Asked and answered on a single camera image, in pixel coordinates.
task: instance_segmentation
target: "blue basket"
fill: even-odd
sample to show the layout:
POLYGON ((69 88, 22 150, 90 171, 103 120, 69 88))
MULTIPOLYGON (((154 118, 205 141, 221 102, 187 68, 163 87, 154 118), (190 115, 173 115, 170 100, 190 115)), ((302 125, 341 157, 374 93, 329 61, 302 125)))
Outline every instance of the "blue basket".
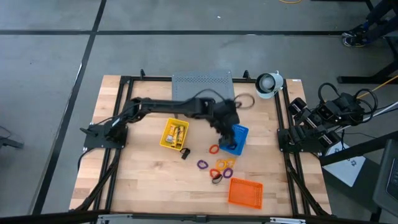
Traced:
POLYGON ((244 126, 235 124, 234 126, 232 126, 232 130, 234 130, 235 132, 235 149, 230 149, 228 146, 221 146, 220 149, 227 151, 231 154, 240 156, 243 151, 243 146, 246 144, 246 138, 248 137, 249 129, 244 126))

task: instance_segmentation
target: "wooden tabletop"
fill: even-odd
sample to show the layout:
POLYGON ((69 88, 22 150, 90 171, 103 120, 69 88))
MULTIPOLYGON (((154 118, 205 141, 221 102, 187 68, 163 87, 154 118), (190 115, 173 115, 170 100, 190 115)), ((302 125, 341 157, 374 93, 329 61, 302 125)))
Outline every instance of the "wooden tabletop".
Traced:
MULTIPOLYGON (((119 80, 120 76, 104 76, 93 115, 94 123, 112 116, 119 80)), ((300 80, 287 80, 287 86, 290 100, 296 97, 305 99, 300 80)), ((173 115, 148 114, 142 121, 129 124, 127 145, 121 153, 111 210, 140 213, 291 215, 285 164, 276 135, 278 119, 275 100, 259 98, 252 83, 234 83, 234 92, 235 95, 250 93, 256 99, 256 104, 250 110, 238 111, 240 125, 249 128, 241 156, 233 156, 221 150, 215 155, 209 154, 208 148, 218 142, 219 135, 216 131, 205 120, 179 116, 179 119, 190 123, 184 147, 189 147, 191 154, 183 160, 178 151, 159 145, 167 118, 173 115), (211 183, 209 169, 215 168, 217 159, 230 157, 236 158, 233 177, 263 184, 261 210, 229 204, 228 179, 223 179, 218 185, 211 183), (208 169, 198 169, 197 161, 200 159, 209 163, 208 169)), ((171 100, 172 84, 134 82, 132 97, 138 96, 171 100)), ((280 100, 287 127, 281 91, 280 100)), ((249 99, 242 98, 242 101, 244 104, 249 103, 249 99)), ((93 190, 100 175, 103 155, 104 149, 95 149, 82 159, 70 208, 79 206, 93 190)), ((307 188, 322 208, 331 212, 318 159, 308 153, 300 155, 307 188)), ((295 188, 298 208, 303 212, 300 191, 297 186, 295 188)), ((106 185, 100 208, 104 207, 107 189, 106 185)))

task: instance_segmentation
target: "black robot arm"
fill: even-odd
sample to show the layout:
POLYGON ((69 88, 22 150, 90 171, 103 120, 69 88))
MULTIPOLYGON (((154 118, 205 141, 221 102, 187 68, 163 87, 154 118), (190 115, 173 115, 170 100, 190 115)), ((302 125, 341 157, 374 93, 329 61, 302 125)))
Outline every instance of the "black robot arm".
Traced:
POLYGON ((183 114, 188 118, 205 119, 221 134, 219 145, 233 146, 232 126, 239 124, 234 100, 216 103, 212 98, 190 98, 186 101, 133 98, 127 101, 120 115, 112 117, 104 125, 91 124, 81 130, 87 134, 85 147, 123 148, 126 144, 127 123, 140 121, 149 113, 183 114))

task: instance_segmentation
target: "perforated metal tray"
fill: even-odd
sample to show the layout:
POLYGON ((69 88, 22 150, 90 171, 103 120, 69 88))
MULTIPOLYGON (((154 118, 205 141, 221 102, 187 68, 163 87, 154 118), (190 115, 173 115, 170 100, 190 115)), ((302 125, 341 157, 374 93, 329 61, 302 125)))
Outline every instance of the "perforated metal tray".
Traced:
MULTIPOLYGON (((235 94, 231 71, 178 72, 172 75, 173 100, 186 100, 207 88, 215 90, 226 99, 233 99, 235 94)), ((198 97, 212 97, 217 102, 221 101, 221 98, 211 91, 204 91, 198 97)))

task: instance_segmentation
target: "gray floor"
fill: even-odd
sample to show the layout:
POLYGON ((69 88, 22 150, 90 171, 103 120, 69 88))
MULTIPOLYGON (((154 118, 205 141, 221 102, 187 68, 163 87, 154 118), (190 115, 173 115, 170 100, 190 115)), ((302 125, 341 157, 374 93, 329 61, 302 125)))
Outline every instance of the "gray floor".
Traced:
MULTIPOLYGON (((100 0, 2 1, 0 29, 91 30, 100 0)), ((279 1, 145 1, 108 0, 100 30, 344 30, 363 21, 365 3, 312 2, 288 5, 279 1)), ((0 150, 0 216, 29 212, 39 178, 76 78, 88 36, 0 35, 0 125, 23 139, 25 148, 0 150)), ((79 131, 92 117, 103 75, 170 75, 189 70, 230 69, 240 77, 279 70, 300 78, 309 105, 318 103, 323 82, 336 84, 339 75, 371 75, 392 60, 384 41, 349 49, 338 37, 234 35, 97 36, 55 170, 44 213, 68 209, 76 179, 76 163, 84 141, 79 131)), ((375 85, 337 85, 353 93, 375 85)), ((396 101, 395 86, 377 91, 380 105, 396 101)), ((333 95, 326 91, 326 96, 333 95)), ((395 131, 391 113, 349 129, 381 136, 395 131)), ((346 137, 353 145, 368 140, 346 137)), ((381 151, 368 157, 379 161, 381 151)), ((362 206, 328 187, 333 213, 367 220, 362 206)), ((396 223, 387 212, 381 221, 396 223)))

